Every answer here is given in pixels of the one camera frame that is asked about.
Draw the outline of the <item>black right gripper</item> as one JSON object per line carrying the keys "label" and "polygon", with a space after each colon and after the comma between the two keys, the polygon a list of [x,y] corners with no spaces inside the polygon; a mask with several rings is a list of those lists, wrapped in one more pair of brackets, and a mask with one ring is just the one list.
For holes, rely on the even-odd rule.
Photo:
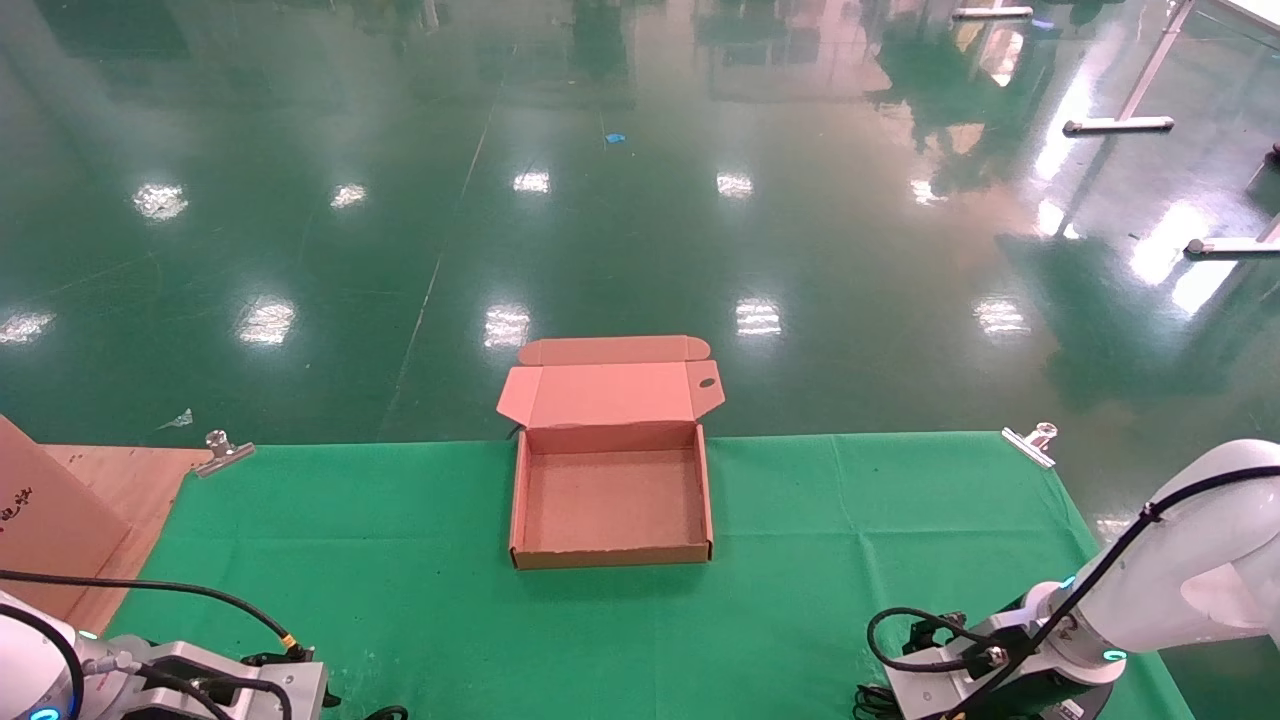
{"label": "black right gripper", "polygon": [[986,719],[1097,719],[1121,675],[1121,667],[1105,667],[1103,682],[1093,684],[1052,667],[1019,667],[986,696]]}

